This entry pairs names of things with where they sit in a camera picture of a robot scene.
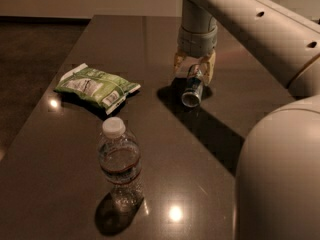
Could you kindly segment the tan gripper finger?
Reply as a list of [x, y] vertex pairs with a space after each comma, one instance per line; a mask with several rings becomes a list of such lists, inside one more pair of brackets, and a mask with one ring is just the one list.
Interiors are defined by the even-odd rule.
[[201, 59], [200, 70], [203, 74], [203, 83], [208, 86], [212, 81], [214, 66], [216, 61], [216, 52], [212, 51]]
[[189, 67], [187, 56], [182, 51], [177, 51], [174, 56], [174, 75], [176, 78], [186, 78]]

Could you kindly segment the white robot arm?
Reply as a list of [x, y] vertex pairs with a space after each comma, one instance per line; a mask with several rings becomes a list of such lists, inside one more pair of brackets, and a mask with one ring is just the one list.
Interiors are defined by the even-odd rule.
[[248, 132], [235, 173], [234, 240], [320, 240], [319, 26], [270, 0], [183, 0], [179, 51], [210, 56], [227, 30], [257, 61], [244, 98], [276, 103]]

